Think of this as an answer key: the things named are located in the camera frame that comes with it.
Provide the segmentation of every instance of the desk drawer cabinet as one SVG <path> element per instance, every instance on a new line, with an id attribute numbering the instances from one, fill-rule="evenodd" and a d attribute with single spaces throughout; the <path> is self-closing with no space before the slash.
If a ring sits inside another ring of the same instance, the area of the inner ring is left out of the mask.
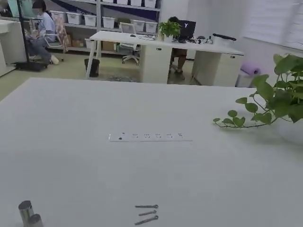
<path id="1" fill-rule="evenodd" d="M 235 62 L 242 61 L 243 56 L 236 54 L 226 54 L 222 53 L 220 58 L 220 63 L 224 64 L 234 64 Z"/>
<path id="2" fill-rule="evenodd" d="M 166 84 L 172 48 L 141 46 L 140 82 Z"/>
<path id="3" fill-rule="evenodd" d="M 201 85 L 234 87 L 242 59 L 242 55 L 197 52 L 192 76 Z"/>

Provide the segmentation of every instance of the office chair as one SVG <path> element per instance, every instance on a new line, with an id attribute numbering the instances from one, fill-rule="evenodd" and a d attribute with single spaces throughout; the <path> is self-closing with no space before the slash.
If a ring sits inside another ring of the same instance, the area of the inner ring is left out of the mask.
<path id="1" fill-rule="evenodd" d="M 129 34 L 136 34 L 136 29 L 135 26 L 133 24 L 128 24 L 128 23 L 122 23 L 120 22 L 120 30 L 123 33 L 129 33 Z M 140 48 L 137 48 L 137 44 L 124 44 L 124 43 L 120 43 L 120 47 L 123 49 L 128 49 L 128 50 L 132 50 L 133 54 L 132 55 L 127 55 L 124 56 L 122 58 L 122 63 L 124 64 L 125 61 L 129 60 L 129 59 L 134 59 L 137 63 L 137 65 L 139 65 L 139 56 L 136 55 L 136 53 L 138 53 L 140 51 Z"/>

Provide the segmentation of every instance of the black bin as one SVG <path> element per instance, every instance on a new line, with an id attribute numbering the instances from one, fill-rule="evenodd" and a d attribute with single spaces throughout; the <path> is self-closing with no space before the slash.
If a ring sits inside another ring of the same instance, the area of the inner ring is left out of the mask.
<path id="1" fill-rule="evenodd" d="M 87 65 L 89 64 L 89 59 L 84 60 L 85 64 L 85 70 L 87 70 Z M 91 64 L 90 72 L 89 72 L 89 77 L 98 77 L 99 76 L 99 64 L 100 61 L 98 59 L 93 59 L 93 62 Z"/>

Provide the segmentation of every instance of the laptop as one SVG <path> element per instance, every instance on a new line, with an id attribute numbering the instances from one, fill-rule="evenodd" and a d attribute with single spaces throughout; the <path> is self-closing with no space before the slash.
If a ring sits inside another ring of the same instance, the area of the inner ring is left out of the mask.
<path id="1" fill-rule="evenodd" d="M 181 25 L 181 32 L 179 40 L 187 40 L 194 36 L 196 23 L 189 20 L 180 20 L 179 24 Z"/>

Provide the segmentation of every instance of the window blind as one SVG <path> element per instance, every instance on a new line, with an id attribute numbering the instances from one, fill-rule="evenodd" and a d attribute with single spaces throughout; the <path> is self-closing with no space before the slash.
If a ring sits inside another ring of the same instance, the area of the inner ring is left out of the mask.
<path id="1" fill-rule="evenodd" d="M 244 37 L 281 44 L 297 1 L 251 0 Z"/>
<path id="2" fill-rule="evenodd" d="M 303 50 L 303 0 L 296 5 L 294 15 L 285 36 L 285 46 Z"/>

